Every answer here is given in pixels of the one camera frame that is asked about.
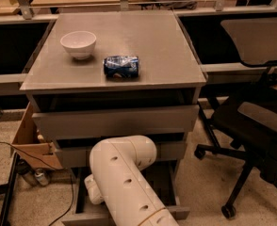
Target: floor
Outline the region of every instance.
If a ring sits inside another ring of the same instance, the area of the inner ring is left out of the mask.
[[[23,115],[23,110],[6,111],[0,121],[0,141],[11,142]],[[227,145],[229,138],[217,134],[221,145]],[[248,178],[236,201],[236,218],[226,219],[220,208],[225,204],[242,169],[239,160],[208,154],[200,161],[194,156],[198,143],[209,143],[200,120],[194,131],[188,135],[185,158],[176,175],[178,196],[183,206],[190,209],[186,220],[178,221],[180,226],[198,225],[277,225],[277,189],[259,178],[255,169]],[[0,185],[8,179],[11,164],[11,150],[0,144]],[[8,221],[11,226],[50,225],[70,206],[73,194],[68,171],[50,173],[48,186],[30,186],[17,176]],[[0,196],[0,211],[3,202]],[[52,225],[63,225],[60,220]]]

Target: electrical cord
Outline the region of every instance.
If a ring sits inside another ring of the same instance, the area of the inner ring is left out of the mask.
[[[33,155],[31,155],[31,154],[29,154],[29,153],[23,151],[23,150],[20,150],[20,149],[14,147],[12,144],[10,144],[10,143],[8,143],[8,142],[0,141],[0,144],[6,144],[6,145],[10,146],[11,148],[13,148],[13,149],[16,150],[16,151],[19,151],[19,152],[24,153],[24,154],[26,154],[26,155],[28,155],[28,156],[34,158],[34,159],[37,159],[37,160],[41,161],[44,165],[46,165],[47,167],[50,167],[50,168],[53,169],[53,170],[60,170],[60,169],[56,169],[56,168],[52,167],[52,166],[49,165],[48,163],[42,161],[40,158],[38,158],[38,157],[36,157],[36,156],[33,156]],[[72,179],[72,175],[70,175],[70,180],[71,180],[71,187],[72,187],[72,201],[71,201],[71,204],[70,204],[69,208],[68,208],[61,216],[59,216],[59,217],[56,218],[54,221],[52,221],[52,222],[49,224],[49,226],[53,225],[55,222],[57,222],[59,219],[61,219],[63,216],[65,216],[65,215],[71,210],[71,208],[72,208],[72,206],[73,206],[73,179]]]
[[[73,206],[73,179],[72,179],[71,175],[70,175],[70,179],[71,179],[71,187],[72,187],[72,201],[71,201],[71,204],[70,204],[69,208],[65,211],[65,213],[63,213],[61,216],[59,216],[54,221],[52,221],[48,226],[52,226],[55,222],[57,222],[59,219],[61,219],[63,216],[65,216],[71,210],[71,208]]]

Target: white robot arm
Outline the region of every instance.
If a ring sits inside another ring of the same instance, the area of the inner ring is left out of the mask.
[[[155,159],[156,146],[144,136],[105,139],[91,150],[90,200],[105,201],[117,226],[178,225],[140,173]]]

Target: black chair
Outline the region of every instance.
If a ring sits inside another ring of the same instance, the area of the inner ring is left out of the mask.
[[[277,187],[277,90],[267,83],[268,72],[277,66],[277,18],[227,20],[221,25],[232,38],[242,64],[269,67],[257,83],[231,94],[215,109],[210,120],[203,119],[210,122],[207,128],[213,127],[232,138],[234,149],[222,148],[215,135],[209,133],[214,146],[199,144],[195,150],[200,159],[208,151],[245,161],[228,202],[221,208],[227,218],[233,218],[236,214],[233,204],[252,168],[258,168],[260,177]]]

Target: chair wheel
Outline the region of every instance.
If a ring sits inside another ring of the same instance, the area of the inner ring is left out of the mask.
[[[196,149],[195,150],[195,152],[194,152],[194,155],[198,158],[198,159],[200,159],[200,160],[202,160],[203,158],[204,158],[204,156],[205,156],[205,150],[203,150],[203,149]]]
[[[236,215],[236,209],[233,205],[224,205],[222,206],[221,211],[228,219],[232,219]]]

